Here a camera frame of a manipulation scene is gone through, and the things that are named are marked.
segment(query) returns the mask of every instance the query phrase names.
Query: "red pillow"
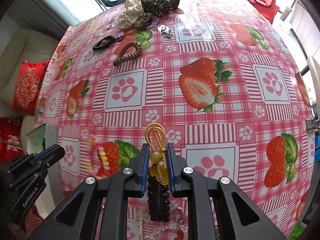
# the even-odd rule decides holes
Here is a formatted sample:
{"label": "red pillow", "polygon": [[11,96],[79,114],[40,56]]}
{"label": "red pillow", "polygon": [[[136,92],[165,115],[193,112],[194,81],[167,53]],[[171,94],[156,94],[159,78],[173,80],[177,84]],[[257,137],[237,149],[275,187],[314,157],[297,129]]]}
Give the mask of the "red pillow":
{"label": "red pillow", "polygon": [[14,93],[12,108],[34,115],[36,101],[49,61],[30,64],[23,62]]}
{"label": "red pillow", "polygon": [[[2,117],[0,118],[0,138],[13,143],[21,144],[20,130],[22,118],[20,117]],[[19,146],[11,146],[0,141],[0,163],[5,163],[23,154]]]}

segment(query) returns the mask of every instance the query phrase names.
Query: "red bag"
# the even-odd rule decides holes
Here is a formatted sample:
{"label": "red bag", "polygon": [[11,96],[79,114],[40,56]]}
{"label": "red bag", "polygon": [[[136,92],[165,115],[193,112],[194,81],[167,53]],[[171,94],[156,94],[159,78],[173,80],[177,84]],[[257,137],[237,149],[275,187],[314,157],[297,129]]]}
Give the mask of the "red bag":
{"label": "red bag", "polygon": [[[13,143],[20,144],[20,130],[22,118],[2,117],[0,118],[0,138]],[[0,141],[0,163],[5,163],[23,154],[21,146],[11,146]]]}

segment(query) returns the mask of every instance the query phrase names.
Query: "beige sofa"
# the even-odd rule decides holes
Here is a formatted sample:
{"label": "beige sofa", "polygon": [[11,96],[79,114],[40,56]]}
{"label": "beige sofa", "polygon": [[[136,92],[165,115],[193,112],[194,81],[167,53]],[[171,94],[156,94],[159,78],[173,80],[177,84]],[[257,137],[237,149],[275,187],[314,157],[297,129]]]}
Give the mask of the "beige sofa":
{"label": "beige sofa", "polygon": [[[14,34],[0,57],[0,101],[11,107],[19,68],[23,61],[41,63],[50,60],[59,41],[34,30],[20,29]],[[26,135],[35,127],[36,118],[19,112],[23,116],[21,144],[27,150]]]}

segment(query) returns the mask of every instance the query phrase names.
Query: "tablecloth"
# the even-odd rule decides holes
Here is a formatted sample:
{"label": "tablecloth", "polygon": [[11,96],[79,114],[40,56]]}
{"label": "tablecloth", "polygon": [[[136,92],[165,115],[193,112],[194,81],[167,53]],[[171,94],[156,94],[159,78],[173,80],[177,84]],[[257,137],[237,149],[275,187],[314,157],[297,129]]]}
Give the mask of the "tablecloth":
{"label": "tablecloth", "polygon": [[[158,122],[190,167],[212,178],[228,176],[289,233],[310,185],[315,138],[306,131],[312,115],[304,84],[279,34],[246,0],[181,0],[158,25],[167,26],[171,38],[159,29],[128,30],[120,43],[93,52],[101,38],[119,33],[123,10],[115,6],[69,27],[48,66],[37,125],[58,126],[66,150],[63,189],[91,175],[88,156],[95,174],[109,175],[96,152],[88,155],[90,135],[108,142],[114,172],[139,154],[146,126]],[[133,40],[142,47],[140,57],[114,67],[124,43]],[[170,199],[187,214],[186,199]],[[146,196],[129,200],[128,239],[139,238],[134,207],[147,204]],[[144,236],[158,226],[150,222]],[[176,236],[165,231],[157,239]]]}

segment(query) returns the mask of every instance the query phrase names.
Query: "brown spiral hair tie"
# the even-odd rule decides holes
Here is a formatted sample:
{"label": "brown spiral hair tie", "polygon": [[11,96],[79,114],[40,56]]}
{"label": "brown spiral hair tie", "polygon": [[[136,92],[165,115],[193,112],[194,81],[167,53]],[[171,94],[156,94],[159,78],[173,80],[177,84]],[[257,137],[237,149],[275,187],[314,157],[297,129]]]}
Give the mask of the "brown spiral hair tie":
{"label": "brown spiral hair tie", "polygon": [[[130,47],[134,47],[136,49],[136,51],[132,54],[129,54],[129,55],[125,55],[125,52],[130,48]],[[138,43],[136,43],[135,41],[132,41],[132,42],[129,42],[127,43],[126,45],[124,45],[124,47],[122,48],[118,58],[113,62],[113,65],[115,67],[119,66],[121,63],[124,63],[126,61],[129,61],[129,60],[134,60],[136,59],[137,57],[140,56],[140,53],[141,53],[141,47]]]}

